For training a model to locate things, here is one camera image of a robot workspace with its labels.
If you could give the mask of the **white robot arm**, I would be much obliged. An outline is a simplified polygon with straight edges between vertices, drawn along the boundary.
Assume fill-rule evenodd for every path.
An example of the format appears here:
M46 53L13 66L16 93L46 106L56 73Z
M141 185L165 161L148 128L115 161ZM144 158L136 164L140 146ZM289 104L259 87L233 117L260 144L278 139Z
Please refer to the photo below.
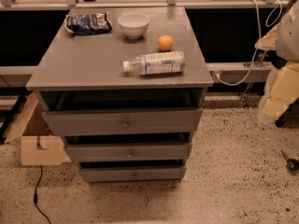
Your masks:
M299 1L280 20L277 56L287 61L299 62Z

